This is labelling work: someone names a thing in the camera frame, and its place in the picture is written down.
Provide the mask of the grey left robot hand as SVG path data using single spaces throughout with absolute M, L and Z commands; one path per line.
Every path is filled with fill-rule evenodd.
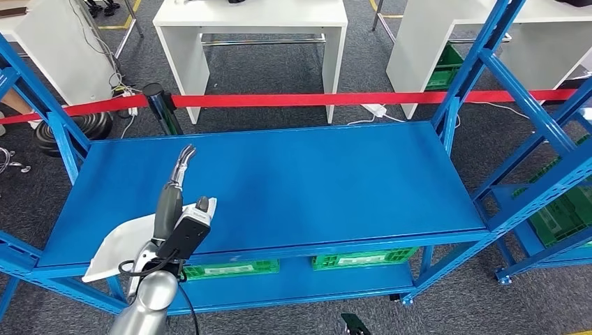
M 188 168 L 188 162 L 195 153 L 196 148 L 192 144 L 186 145 L 181 150 L 170 178 L 159 195 L 152 236 L 152 240 L 157 244 L 164 242 L 172 234 L 176 222 L 181 216 L 184 175 Z

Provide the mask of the dark right robot hand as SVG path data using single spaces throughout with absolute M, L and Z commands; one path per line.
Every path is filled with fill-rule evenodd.
M 342 313 L 341 318 L 345 322 L 347 335 L 371 335 L 366 325 L 353 313 Z

